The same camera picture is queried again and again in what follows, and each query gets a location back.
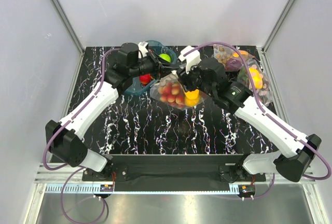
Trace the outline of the yellow fake bell pepper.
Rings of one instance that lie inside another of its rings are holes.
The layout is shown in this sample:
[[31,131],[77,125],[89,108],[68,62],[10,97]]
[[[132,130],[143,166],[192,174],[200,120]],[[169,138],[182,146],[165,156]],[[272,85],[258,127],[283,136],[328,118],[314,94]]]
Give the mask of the yellow fake bell pepper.
[[194,91],[184,92],[184,95],[185,95],[184,102],[187,107],[194,107],[200,101],[200,91],[198,89]]

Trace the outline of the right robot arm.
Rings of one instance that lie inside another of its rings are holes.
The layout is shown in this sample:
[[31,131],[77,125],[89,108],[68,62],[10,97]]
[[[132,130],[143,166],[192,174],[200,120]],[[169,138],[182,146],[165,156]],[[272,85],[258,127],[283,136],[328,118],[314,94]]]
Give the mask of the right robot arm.
[[180,68],[177,75],[186,91],[198,89],[210,96],[218,107],[246,121],[277,147],[277,152],[244,155],[235,169],[238,179],[245,181],[258,173],[278,173],[292,182],[304,177],[321,143],[317,135],[292,128],[256,100],[249,88],[230,81],[214,58]]

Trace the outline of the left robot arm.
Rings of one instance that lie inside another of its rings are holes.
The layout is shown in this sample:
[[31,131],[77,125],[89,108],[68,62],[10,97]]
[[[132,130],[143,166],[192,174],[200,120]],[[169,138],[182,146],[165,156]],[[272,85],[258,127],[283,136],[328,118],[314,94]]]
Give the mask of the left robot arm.
[[148,50],[148,42],[124,43],[120,48],[104,53],[101,64],[101,79],[91,93],[60,121],[50,120],[46,126],[46,147],[43,165],[47,170],[46,155],[51,153],[64,165],[87,168],[94,171],[100,180],[112,175],[110,159],[92,151],[83,138],[96,118],[132,85],[135,77],[146,74],[158,75],[162,59]]

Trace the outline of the polka dot zip bag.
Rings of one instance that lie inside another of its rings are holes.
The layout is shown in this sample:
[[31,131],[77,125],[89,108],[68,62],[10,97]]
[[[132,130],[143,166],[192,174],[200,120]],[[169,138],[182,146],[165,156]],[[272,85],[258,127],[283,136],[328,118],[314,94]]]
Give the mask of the polka dot zip bag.
[[185,91],[174,74],[169,74],[160,79],[150,89],[150,96],[166,105],[185,110],[203,103],[208,96],[196,89]]

